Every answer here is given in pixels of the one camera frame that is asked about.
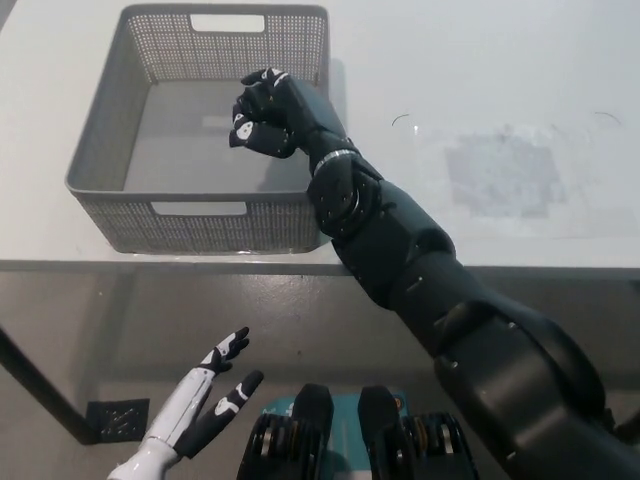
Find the table surface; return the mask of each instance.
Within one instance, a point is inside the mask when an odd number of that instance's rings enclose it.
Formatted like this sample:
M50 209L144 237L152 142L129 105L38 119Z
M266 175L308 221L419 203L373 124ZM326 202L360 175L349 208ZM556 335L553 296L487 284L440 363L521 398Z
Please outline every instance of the table surface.
M343 272L329 244L110 247L64 176L128 3L19 0L0 32L0 268ZM330 15L331 95L350 136L463 263L640 278L640 3L309 3Z

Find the table leg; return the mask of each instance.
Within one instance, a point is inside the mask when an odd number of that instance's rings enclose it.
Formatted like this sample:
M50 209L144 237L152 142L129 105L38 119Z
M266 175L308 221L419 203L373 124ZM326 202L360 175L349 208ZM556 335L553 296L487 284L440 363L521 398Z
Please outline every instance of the table leg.
M0 364L82 445L100 442L100 432L47 380L0 328Z

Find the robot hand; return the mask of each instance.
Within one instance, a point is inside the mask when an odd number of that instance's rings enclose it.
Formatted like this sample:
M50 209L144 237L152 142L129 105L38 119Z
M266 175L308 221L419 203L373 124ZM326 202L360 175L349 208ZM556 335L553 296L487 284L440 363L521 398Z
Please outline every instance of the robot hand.
M262 382L253 371L216 406L198 418L213 379L231 369L229 360L249 344L248 328L232 333L193 368L173 391L147 431L138 452L109 475L109 480L161 480L182 457L193 458L235 418Z
M305 151L311 172L328 154L357 152L331 103L307 82L268 68L242 79L246 86L233 107L231 147L285 158Z

